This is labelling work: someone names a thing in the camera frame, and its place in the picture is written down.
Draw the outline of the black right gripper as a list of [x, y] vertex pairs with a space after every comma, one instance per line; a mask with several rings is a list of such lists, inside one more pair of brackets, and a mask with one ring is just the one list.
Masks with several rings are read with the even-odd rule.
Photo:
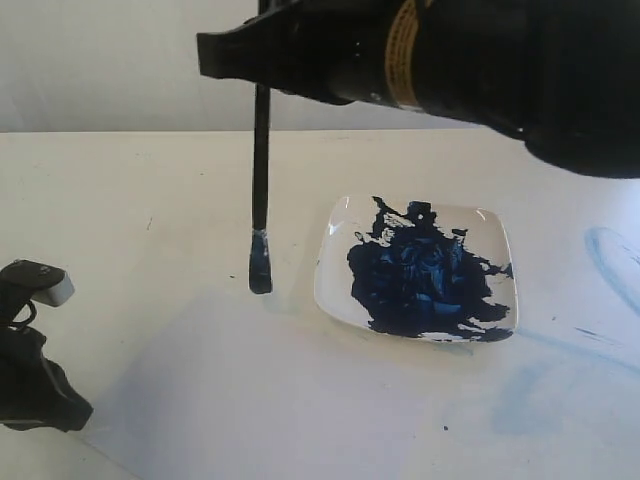
[[416, 55], [427, 1], [290, 1], [196, 34], [199, 71], [330, 105], [420, 108]]

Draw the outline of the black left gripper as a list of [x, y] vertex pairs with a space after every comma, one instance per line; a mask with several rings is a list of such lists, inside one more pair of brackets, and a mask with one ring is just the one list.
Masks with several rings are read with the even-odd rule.
[[81, 431], [94, 409], [64, 370], [43, 355], [45, 342], [31, 328], [1, 330], [1, 425], [16, 431]]

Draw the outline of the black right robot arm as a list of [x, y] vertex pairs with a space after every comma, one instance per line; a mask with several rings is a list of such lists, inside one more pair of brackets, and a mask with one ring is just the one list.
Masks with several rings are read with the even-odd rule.
[[196, 37], [203, 76], [488, 127], [580, 175], [639, 175], [635, 1], [290, 1]]

